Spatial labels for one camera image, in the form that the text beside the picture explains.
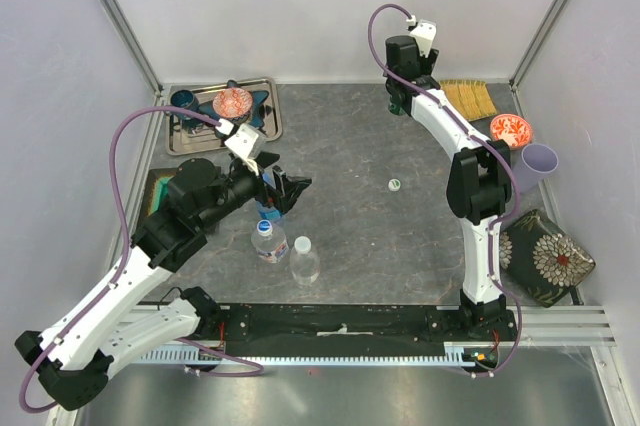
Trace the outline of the clear bottle white cap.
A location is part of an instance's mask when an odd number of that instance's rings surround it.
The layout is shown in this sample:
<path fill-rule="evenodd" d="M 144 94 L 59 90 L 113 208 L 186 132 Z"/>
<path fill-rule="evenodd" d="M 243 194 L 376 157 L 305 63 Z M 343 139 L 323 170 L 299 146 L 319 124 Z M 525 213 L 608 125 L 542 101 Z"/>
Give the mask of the clear bottle white cap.
<path fill-rule="evenodd" d="M 308 254 L 298 253 L 293 244 L 289 267 L 293 278 L 299 285 L 312 285 L 320 274 L 320 258 L 313 244 Z"/>

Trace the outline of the white green bottle cap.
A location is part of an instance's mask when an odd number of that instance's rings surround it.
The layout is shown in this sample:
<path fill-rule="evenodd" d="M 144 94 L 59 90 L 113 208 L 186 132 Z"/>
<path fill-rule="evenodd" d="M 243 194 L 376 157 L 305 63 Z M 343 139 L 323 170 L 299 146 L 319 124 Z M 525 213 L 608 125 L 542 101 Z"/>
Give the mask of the white green bottle cap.
<path fill-rule="evenodd" d="M 397 178 L 393 178 L 388 182 L 388 189 L 390 191 L 396 192 L 401 188 L 401 182 Z"/>

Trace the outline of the green label clear bottle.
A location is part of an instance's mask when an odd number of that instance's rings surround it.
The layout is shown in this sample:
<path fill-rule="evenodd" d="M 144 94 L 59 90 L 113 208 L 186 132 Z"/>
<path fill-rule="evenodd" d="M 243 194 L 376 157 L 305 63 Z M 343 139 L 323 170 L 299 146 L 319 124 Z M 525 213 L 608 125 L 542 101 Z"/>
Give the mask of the green label clear bottle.
<path fill-rule="evenodd" d="M 392 94 L 390 96 L 390 104 L 388 109 L 392 114 L 396 116 L 411 116 L 411 102 L 411 96 L 406 97 L 405 95 Z"/>

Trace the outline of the plain white bottle cap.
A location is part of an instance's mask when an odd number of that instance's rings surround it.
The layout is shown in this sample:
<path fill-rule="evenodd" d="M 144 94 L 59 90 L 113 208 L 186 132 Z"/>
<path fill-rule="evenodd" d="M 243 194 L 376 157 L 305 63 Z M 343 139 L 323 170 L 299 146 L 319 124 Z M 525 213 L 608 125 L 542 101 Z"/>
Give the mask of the plain white bottle cap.
<path fill-rule="evenodd" d="M 294 241 L 294 248 L 300 254 L 308 254 L 312 248 L 311 240 L 307 236 L 299 236 Z"/>

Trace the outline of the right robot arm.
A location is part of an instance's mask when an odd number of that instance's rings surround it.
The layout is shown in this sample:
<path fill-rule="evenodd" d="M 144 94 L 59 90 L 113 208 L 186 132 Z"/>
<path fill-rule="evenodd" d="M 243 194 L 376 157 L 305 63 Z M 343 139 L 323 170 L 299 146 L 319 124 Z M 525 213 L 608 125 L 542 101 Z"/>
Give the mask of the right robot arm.
<path fill-rule="evenodd" d="M 409 35 L 385 40 L 390 110 L 425 127 L 449 157 L 446 199 L 460 220 L 465 273 L 458 327 L 467 338 L 483 338 L 494 327 L 492 313 L 506 308 L 498 260 L 500 217 L 512 197 L 510 150 L 491 141 L 455 109 L 431 77 L 437 55 L 423 56 Z"/>

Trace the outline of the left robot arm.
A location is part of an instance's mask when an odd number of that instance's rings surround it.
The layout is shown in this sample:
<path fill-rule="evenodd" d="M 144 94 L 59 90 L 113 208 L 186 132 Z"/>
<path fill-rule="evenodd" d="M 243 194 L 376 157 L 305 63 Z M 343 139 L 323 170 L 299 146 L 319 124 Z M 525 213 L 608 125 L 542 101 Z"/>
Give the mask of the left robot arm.
<path fill-rule="evenodd" d="M 158 209 L 144 219 L 113 269 L 63 318 L 42 332 L 25 331 L 15 347 L 54 405 L 67 411 L 91 402 L 119 371 L 180 338 L 208 339 L 221 322 L 219 305 L 200 287 L 128 327 L 121 320 L 207 243 L 206 234 L 245 203 L 288 213 L 312 180 L 277 166 L 263 152 L 258 170 L 239 158 L 227 173 L 207 159 L 183 162 Z"/>

